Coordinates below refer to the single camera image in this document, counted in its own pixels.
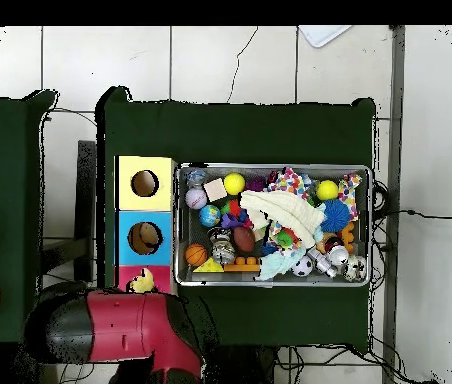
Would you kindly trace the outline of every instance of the blue globe ball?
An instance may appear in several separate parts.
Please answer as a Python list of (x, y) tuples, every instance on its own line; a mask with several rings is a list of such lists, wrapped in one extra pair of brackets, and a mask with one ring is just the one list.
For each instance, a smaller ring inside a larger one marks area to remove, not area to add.
[(213, 227), (221, 220), (221, 212), (214, 205), (206, 205), (199, 211), (199, 222), (205, 227)]

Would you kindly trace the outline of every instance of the football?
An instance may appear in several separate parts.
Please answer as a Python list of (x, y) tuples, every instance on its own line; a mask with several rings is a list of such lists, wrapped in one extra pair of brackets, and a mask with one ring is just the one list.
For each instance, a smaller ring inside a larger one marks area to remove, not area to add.
[(298, 277), (306, 277), (311, 271), (313, 271), (313, 261), (306, 255), (292, 267), (292, 272)]

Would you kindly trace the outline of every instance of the shape sorter box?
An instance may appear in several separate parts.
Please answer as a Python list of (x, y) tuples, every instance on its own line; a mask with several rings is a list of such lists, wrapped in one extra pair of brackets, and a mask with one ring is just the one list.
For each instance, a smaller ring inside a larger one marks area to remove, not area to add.
[[(153, 273), (155, 287), (176, 294), (173, 264), (173, 172), (170, 158), (119, 156), (114, 177), (118, 179), (119, 225), (115, 238), (118, 251), (116, 287), (125, 290), (128, 281), (146, 267)], [(143, 239), (148, 236), (159, 243)]]

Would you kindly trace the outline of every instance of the white ball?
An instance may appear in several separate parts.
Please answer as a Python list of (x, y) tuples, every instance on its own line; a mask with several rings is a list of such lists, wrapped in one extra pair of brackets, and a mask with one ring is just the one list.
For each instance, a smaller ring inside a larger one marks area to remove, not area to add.
[(185, 194), (185, 203), (191, 209), (201, 209), (206, 205), (207, 198), (205, 190), (202, 188), (191, 188)]
[(292, 267), (292, 272), (298, 277), (306, 277), (311, 271), (313, 271), (313, 261), (306, 255), (299, 259), (299, 262)]

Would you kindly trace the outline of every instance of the dark green table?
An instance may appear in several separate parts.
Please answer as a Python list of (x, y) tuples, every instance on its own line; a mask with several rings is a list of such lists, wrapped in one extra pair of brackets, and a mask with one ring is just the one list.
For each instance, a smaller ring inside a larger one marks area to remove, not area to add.
[[(98, 272), (113, 281), (114, 156), (164, 156), (177, 162), (325, 163), (371, 167), (375, 105), (195, 105), (137, 103), (124, 88), (98, 102), (98, 187), (105, 184), (105, 241)], [(105, 267), (100, 264), (104, 259)], [(200, 297), (225, 345), (350, 343), (368, 346), (368, 285), (362, 288), (180, 287), (197, 331)]]
[(40, 123), (55, 92), (0, 98), (0, 342), (18, 342), (40, 264)]

